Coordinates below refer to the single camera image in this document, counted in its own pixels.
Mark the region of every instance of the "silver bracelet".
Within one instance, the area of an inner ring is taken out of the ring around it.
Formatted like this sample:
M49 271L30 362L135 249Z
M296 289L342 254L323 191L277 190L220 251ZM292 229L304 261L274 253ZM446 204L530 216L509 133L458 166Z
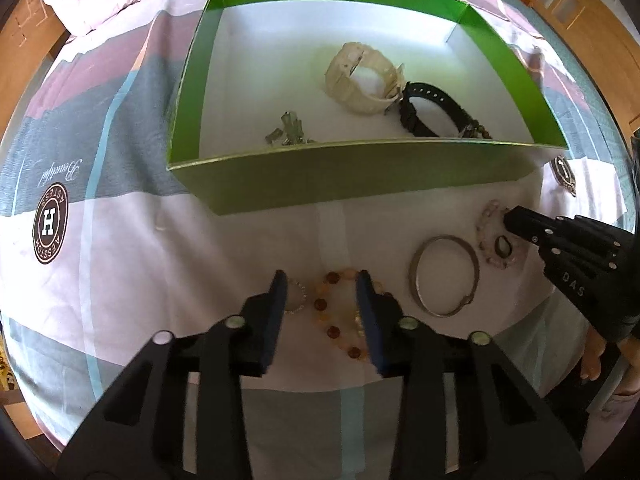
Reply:
M474 284L473 284L473 287L471 288L471 292L466 296L463 296L458 306L454 310L447 312L446 314L438 314L437 312L433 312L426 306L422 298L422 295L420 294L420 285L418 284L418 267L420 266L420 261L422 260L422 256L431 244L439 240L448 240L450 242L458 244L460 247L462 247L466 251L466 253L471 258L471 262L474 265ZM474 300L474 296L476 295L476 290L478 290L479 281L480 281L480 262L478 260L478 257L476 256L476 252L468 242L465 242L462 238L458 238L457 236L441 235L441 236L429 238L427 241L423 242L420 245L420 247L418 247L417 251L415 251L414 257L412 258L411 264L409 265L409 289L411 290L411 295L414 297L415 302L418 304L418 306L421 307L421 309L423 309L427 314L430 314L431 316L435 316L435 317L451 317L459 313L463 307L465 307L466 305L468 305Z

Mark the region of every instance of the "watch strap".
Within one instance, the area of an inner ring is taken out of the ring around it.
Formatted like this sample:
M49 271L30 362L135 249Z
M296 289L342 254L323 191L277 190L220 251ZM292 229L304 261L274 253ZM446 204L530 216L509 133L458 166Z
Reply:
M383 97L367 94L358 82L351 78L351 74L359 66L369 68L380 75L385 83ZM379 50L351 41L342 46L324 74L326 93L353 112L377 114L400 97L405 84L403 69L403 65L396 68Z
M437 104L450 117L463 138L491 139L484 126L471 117L445 91L427 83L407 83L400 101L400 122L415 137L439 137L439 135L418 118L415 106L409 101L411 97L419 97Z

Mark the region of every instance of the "black robotic glove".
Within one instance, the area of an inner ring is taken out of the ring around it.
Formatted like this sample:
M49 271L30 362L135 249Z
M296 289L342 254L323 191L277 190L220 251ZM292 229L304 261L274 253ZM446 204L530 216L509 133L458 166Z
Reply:
M551 219L517 206L511 233L536 244L551 281L608 342L640 338L640 246L632 233L576 216Z

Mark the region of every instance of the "circular logo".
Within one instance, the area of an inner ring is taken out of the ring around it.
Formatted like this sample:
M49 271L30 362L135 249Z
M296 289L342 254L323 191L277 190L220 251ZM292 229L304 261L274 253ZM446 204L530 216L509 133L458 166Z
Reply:
M59 182L44 192L33 220L33 250L41 264L48 264L58 256L65 239L69 200L66 188Z

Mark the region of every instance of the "bed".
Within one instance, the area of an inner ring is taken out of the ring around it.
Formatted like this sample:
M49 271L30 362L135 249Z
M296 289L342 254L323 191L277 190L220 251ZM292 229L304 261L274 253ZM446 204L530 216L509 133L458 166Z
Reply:
M449 320L425 316L405 290L414 242L443 232L473 239L465 216L494 198L635 227L626 149L575 59L517 0L465 1L543 91L569 145L576 198L547 165L517 182L215 216L166 170L177 82L206 0L139 0L63 47L0 172L6 348L54 443L68 442L154 332L205 331L263 292L276 268L309 288L332 269L369 269L439 332L490 332L540 394L559 383L580 357L587 323L544 280L535 251L517 268L483 269L477 306ZM60 253L43 265L31 232L53 182L68 190L68 221ZM383 478L400 384L332 347L308 310L285 318L270 373L242 385L254 474ZM187 468L196 390L191 384Z

